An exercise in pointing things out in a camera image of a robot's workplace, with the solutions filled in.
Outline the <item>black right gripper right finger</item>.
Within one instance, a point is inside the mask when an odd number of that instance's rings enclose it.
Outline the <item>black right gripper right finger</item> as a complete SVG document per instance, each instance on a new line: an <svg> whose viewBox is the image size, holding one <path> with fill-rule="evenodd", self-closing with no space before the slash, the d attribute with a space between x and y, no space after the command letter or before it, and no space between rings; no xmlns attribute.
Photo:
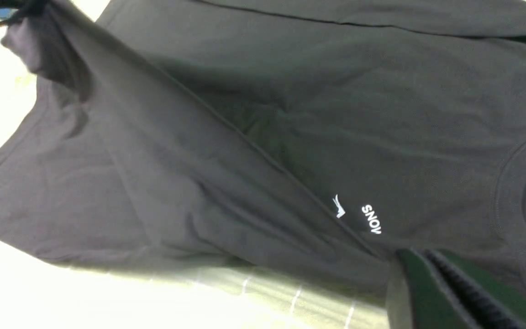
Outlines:
<svg viewBox="0 0 526 329"><path fill-rule="evenodd" d="M454 254L428 250L425 257L481 328L526 329L523 294Z"/></svg>

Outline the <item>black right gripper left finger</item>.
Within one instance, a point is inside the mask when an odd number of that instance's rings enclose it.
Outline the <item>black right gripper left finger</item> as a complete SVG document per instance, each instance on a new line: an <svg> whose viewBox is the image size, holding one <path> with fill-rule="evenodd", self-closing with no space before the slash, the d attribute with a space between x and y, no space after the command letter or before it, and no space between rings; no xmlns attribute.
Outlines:
<svg viewBox="0 0 526 329"><path fill-rule="evenodd" d="M423 254L403 249L396 253L386 292L391 329L476 329L441 272Z"/></svg>

